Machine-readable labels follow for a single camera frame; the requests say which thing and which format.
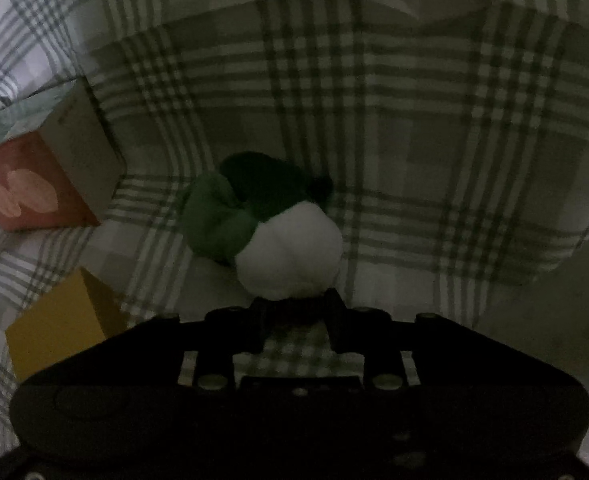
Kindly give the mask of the white green plush radish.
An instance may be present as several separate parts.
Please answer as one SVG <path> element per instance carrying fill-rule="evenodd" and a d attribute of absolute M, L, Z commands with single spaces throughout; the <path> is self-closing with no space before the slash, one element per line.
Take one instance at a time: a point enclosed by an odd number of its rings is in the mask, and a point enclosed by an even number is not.
<path fill-rule="evenodd" d="M 328 208 L 334 181 L 260 152 L 227 156 L 176 203 L 190 251 L 233 270 L 253 297 L 285 300 L 334 286 L 342 233 Z"/>

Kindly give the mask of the yellow cardboard box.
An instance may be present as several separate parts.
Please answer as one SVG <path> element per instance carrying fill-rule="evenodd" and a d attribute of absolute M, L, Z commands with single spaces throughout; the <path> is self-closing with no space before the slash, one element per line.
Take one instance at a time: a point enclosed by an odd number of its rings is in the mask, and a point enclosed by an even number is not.
<path fill-rule="evenodd" d="M 18 382 L 126 330 L 110 286 L 84 268 L 72 272 L 6 329 Z"/>

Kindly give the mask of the clear bottle grey cap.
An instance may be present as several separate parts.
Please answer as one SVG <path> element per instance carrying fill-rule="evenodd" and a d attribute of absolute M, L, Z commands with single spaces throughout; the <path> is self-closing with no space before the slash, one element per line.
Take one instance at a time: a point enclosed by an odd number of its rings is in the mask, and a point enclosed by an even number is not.
<path fill-rule="evenodd" d="M 477 331 L 589 387 L 589 243 L 481 316 Z"/>

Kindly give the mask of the red box with pattern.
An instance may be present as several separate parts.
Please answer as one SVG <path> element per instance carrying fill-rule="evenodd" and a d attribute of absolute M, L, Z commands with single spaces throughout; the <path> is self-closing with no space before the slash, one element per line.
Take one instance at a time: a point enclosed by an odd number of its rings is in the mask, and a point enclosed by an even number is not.
<path fill-rule="evenodd" d="M 84 79 L 0 110 L 0 228 L 98 226 L 125 165 Z"/>

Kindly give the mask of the grey white plaid cloth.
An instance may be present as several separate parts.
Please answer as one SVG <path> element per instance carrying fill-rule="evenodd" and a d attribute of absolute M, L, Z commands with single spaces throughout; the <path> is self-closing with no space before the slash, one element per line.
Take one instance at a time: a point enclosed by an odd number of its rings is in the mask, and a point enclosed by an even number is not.
<path fill-rule="evenodd" d="M 327 174 L 337 287 L 467 326 L 589 242 L 589 0 L 0 0 L 0 103 L 85 78 L 127 170 L 98 228 L 0 229 L 5 330 L 82 266 L 133 322 L 244 293 L 177 195 L 232 153 Z"/>

